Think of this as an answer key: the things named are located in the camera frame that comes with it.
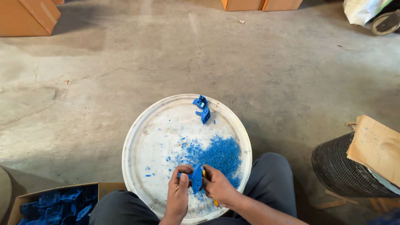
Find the dark gray pants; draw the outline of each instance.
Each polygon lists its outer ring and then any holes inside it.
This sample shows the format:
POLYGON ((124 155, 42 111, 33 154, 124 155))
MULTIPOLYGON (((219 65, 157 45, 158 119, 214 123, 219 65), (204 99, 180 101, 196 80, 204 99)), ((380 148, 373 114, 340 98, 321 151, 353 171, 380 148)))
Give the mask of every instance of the dark gray pants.
MULTIPOLYGON (((273 209, 297 217, 293 174, 285 157, 276 153, 262 154, 252 166, 244 195, 273 209)), ((90 215, 91 225, 158 224, 160 220, 150 208, 130 191, 115 191, 104 196, 90 215)), ((248 225, 240 215, 219 217, 202 225, 248 225)))

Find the person's right hand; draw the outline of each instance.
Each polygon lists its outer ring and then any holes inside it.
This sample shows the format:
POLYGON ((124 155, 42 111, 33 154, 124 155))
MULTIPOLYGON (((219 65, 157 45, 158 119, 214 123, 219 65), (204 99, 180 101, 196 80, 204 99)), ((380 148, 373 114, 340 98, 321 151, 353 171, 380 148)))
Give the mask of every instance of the person's right hand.
POLYGON ((206 171, 206 177, 202 178, 202 182, 207 197, 214 198, 224 207, 231 208, 242 194, 229 183, 221 171, 206 164, 203 168, 206 171))

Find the cardboard sheet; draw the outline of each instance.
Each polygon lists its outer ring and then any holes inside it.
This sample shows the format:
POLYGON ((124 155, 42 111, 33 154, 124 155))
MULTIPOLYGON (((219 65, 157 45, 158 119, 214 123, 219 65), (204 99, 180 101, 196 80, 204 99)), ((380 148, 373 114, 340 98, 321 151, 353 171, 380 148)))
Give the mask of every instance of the cardboard sheet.
POLYGON ((347 158, 354 160, 400 187, 400 134, 374 119, 357 118, 347 158))

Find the knee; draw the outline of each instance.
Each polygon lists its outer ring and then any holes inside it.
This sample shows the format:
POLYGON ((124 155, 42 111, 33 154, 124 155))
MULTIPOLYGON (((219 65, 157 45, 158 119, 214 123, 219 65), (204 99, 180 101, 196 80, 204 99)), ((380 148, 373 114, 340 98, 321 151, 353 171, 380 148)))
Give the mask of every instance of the knee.
POLYGON ((274 171, 277 175, 292 175, 288 160, 278 153, 264 153, 254 162, 254 167, 262 167, 264 171, 274 171))

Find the black mesh trash can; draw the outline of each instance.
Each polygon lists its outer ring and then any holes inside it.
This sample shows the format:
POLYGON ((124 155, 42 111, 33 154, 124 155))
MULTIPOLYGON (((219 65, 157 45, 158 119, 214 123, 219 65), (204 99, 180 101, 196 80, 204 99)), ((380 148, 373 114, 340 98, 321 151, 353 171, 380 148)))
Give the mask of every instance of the black mesh trash can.
POLYGON ((312 166, 330 191, 346 197, 398 198, 400 189, 365 166, 347 158, 354 132, 317 146, 312 166))

